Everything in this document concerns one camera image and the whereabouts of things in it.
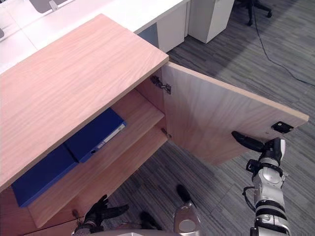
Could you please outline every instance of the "metal joint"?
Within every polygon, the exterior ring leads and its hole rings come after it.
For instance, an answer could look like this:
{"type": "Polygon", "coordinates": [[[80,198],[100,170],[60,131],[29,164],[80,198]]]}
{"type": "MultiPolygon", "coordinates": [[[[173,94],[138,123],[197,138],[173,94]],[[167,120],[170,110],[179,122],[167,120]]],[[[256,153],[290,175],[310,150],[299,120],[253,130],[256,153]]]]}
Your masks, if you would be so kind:
{"type": "Polygon", "coordinates": [[[155,76],[155,75],[152,76],[152,77],[151,77],[151,82],[152,82],[155,86],[159,87],[160,89],[165,90],[168,94],[172,94],[172,87],[171,87],[171,85],[169,85],[169,84],[164,85],[164,84],[159,80],[159,77],[158,77],[158,76],[155,76]]]}

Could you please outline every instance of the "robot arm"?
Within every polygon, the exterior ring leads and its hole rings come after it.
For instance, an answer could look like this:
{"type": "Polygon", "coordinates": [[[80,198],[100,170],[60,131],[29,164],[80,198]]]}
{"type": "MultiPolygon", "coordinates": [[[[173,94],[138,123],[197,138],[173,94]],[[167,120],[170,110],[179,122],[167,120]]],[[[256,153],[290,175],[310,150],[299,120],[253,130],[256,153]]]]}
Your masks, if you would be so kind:
{"type": "Polygon", "coordinates": [[[285,151],[285,140],[275,138],[261,143],[236,131],[233,137],[241,145],[261,152],[257,160],[249,160],[246,170],[252,172],[253,187],[244,188],[243,195],[249,207],[256,213],[251,236],[290,235],[282,186],[285,176],[280,168],[285,151]],[[254,188],[254,205],[246,197],[246,190],[254,188]]]}

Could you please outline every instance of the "gray carpet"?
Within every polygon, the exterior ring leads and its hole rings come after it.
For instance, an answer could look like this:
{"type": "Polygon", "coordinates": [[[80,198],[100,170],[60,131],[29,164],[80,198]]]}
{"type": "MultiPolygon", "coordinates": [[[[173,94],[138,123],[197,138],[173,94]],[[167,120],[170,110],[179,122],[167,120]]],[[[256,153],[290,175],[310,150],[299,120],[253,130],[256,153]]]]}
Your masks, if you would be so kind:
{"type": "MultiPolygon", "coordinates": [[[[299,79],[315,84],[315,2],[263,2],[273,8],[271,19],[256,9],[268,55],[299,79]]],[[[290,174],[283,191],[293,235],[315,235],[315,88],[270,63],[254,26],[245,25],[247,20],[246,9],[234,8],[227,29],[210,43],[188,36],[169,55],[175,63],[310,115],[308,124],[286,135],[282,168],[290,174]]],[[[172,231],[173,213],[181,204],[175,187],[182,183],[198,206],[206,235],[249,235],[254,213],[241,193],[243,187],[251,185],[251,175],[245,171],[250,158],[258,158],[258,154],[248,152],[222,165],[209,166],[168,142],[111,196],[110,205],[129,203],[130,210],[104,222],[105,227],[139,223],[139,212],[146,210],[172,231]]]]}

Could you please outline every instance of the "black cable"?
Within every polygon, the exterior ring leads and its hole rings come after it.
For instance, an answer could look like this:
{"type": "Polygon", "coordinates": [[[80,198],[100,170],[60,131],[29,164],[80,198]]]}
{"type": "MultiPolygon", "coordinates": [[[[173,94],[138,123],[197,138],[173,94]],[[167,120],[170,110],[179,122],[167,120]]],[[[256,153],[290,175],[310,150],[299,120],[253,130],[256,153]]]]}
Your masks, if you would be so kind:
{"type": "Polygon", "coordinates": [[[281,65],[281,64],[275,62],[274,60],[272,60],[272,59],[270,59],[270,58],[268,57],[267,52],[266,52],[265,47],[264,47],[264,44],[262,43],[262,40],[261,40],[261,38],[260,38],[259,30],[258,30],[258,27],[257,27],[257,19],[256,19],[256,14],[255,14],[255,7],[253,6],[252,9],[253,9],[253,13],[254,13],[256,32],[257,32],[257,35],[258,35],[258,38],[259,38],[261,47],[262,47],[262,49],[263,49],[263,51],[264,51],[264,53],[265,53],[265,55],[266,55],[266,58],[267,58],[270,62],[272,62],[273,64],[275,64],[275,65],[277,65],[277,66],[280,66],[280,67],[282,67],[283,69],[285,69],[285,70],[292,76],[292,78],[296,79],[297,81],[300,81],[300,82],[302,82],[302,83],[305,83],[305,84],[307,84],[307,85],[311,85],[311,86],[315,87],[315,85],[313,85],[313,84],[311,84],[311,83],[309,83],[309,82],[306,82],[306,81],[303,81],[303,80],[300,80],[300,79],[296,78],[296,77],[291,73],[291,71],[289,71],[288,68],[286,68],[284,65],[281,65]]]}
{"type": "Polygon", "coordinates": [[[249,208],[250,208],[253,212],[256,212],[256,208],[253,206],[253,204],[250,202],[250,200],[248,199],[248,197],[247,197],[247,195],[246,195],[246,191],[247,191],[248,189],[251,189],[251,188],[252,188],[252,189],[255,189],[254,186],[245,187],[245,188],[243,189],[242,195],[244,196],[245,201],[246,201],[247,205],[249,206],[249,208]]]}

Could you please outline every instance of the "chair leg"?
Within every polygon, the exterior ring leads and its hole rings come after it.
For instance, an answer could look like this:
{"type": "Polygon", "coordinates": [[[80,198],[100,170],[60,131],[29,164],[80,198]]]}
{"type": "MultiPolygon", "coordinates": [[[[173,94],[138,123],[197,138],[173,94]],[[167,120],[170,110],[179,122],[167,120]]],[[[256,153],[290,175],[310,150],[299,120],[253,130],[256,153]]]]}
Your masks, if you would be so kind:
{"type": "Polygon", "coordinates": [[[254,7],[252,0],[249,1],[247,7],[248,7],[248,15],[250,17],[250,20],[248,21],[247,25],[251,26],[252,25],[252,8],[254,7]]]}
{"type": "Polygon", "coordinates": [[[254,3],[254,6],[257,7],[258,9],[262,9],[264,11],[268,11],[267,17],[270,18],[272,16],[271,8],[261,4],[259,1],[254,3]]]}

